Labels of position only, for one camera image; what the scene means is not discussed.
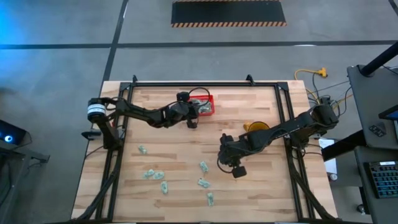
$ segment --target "butcher block tabletop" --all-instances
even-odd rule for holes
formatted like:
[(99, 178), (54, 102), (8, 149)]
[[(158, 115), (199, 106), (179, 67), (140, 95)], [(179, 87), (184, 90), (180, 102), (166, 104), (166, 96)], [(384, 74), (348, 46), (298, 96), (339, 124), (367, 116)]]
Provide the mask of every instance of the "butcher block tabletop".
[[(305, 87), (303, 81), (287, 82), (297, 116), (309, 109)], [(119, 85), (120, 82), (104, 82), (101, 97), (117, 96)], [(175, 101), (178, 92), (191, 89), (135, 87), (132, 103), (147, 109), (160, 108)], [(129, 118), (114, 222), (297, 221), (283, 140), (277, 139), (261, 153), (242, 158), (248, 173), (244, 177), (234, 179), (216, 165), (223, 133), (237, 139), (245, 133), (245, 122), (263, 121), (270, 127), (280, 123), (274, 88), (222, 86), (207, 89), (214, 96), (215, 114), (201, 116), (196, 129), (188, 129), (186, 122), (156, 129)], [(281, 94), (287, 118), (285, 98)], [(101, 145), (102, 140), (90, 141), (86, 153)], [(140, 145), (147, 149), (147, 154), (139, 152)], [(320, 152), (315, 146), (306, 150)], [(100, 149), (85, 159), (72, 218), (81, 215), (98, 193), (105, 158), (106, 150)], [(209, 167), (205, 174), (199, 166), (201, 161)], [(312, 192), (326, 210), (337, 217), (322, 156), (306, 154), (304, 161)], [(149, 169), (164, 171), (168, 194), (161, 191), (163, 180), (143, 179), (144, 172)], [(199, 178), (204, 178), (211, 186), (204, 189), (197, 184)], [(208, 206), (206, 197), (210, 192), (214, 196), (212, 207)], [(304, 217), (308, 217), (301, 190), (300, 198)], [(107, 199), (104, 216), (108, 211)]]

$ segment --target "red plastic basket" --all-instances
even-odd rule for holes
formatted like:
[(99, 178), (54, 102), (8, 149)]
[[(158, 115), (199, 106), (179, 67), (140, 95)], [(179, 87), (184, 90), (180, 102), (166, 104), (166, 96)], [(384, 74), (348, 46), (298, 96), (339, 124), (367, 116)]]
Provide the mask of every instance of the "red plastic basket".
[(203, 102), (206, 102), (207, 99), (209, 99), (209, 102), (211, 103), (211, 112), (199, 113), (199, 116), (210, 116), (215, 112), (213, 95), (210, 95), (210, 98), (209, 95), (190, 96), (190, 99), (197, 99)]

